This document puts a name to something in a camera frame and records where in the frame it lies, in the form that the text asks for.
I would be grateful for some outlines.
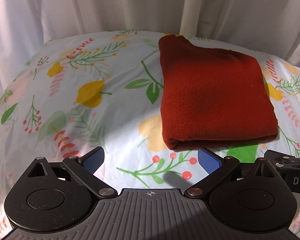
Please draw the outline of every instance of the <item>curtain fold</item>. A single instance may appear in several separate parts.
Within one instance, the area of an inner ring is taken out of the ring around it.
[[[300,0],[0,0],[0,95],[44,42],[123,29],[211,38],[300,67]]]

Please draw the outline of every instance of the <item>red knit fabric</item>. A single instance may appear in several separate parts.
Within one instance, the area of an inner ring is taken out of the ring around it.
[[[261,68],[251,56],[159,40],[162,136],[169,149],[268,142],[278,135]]]

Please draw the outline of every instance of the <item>folded red garment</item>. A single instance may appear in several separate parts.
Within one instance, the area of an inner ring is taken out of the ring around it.
[[[159,40],[164,89],[162,136],[169,149],[226,147],[274,140],[278,122],[261,68],[251,56]]]

